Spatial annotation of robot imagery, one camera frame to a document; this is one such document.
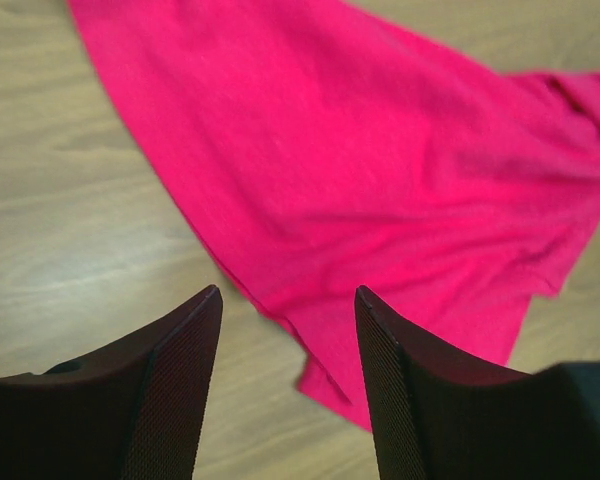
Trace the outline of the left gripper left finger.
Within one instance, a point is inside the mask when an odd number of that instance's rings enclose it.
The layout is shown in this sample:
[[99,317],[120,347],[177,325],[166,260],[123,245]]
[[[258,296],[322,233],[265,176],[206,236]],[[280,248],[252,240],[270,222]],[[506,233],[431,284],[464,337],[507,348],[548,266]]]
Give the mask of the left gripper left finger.
[[189,479],[219,341],[209,286],[41,374],[0,378],[0,479]]

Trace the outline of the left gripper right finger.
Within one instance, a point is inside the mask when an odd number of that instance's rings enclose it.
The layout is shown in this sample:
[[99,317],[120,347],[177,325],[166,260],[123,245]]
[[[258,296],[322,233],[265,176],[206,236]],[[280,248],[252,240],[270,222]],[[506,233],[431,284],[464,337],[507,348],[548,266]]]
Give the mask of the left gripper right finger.
[[600,479],[600,361],[502,367],[366,287],[355,315],[381,478]]

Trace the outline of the magenta t shirt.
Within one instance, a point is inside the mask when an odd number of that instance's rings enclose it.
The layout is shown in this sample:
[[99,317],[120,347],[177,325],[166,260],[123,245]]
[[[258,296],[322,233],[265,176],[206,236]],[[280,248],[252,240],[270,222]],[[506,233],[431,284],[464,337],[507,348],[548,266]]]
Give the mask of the magenta t shirt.
[[499,74],[341,1],[74,1],[119,115],[237,288],[371,425],[353,311],[505,364],[600,222],[600,72]]

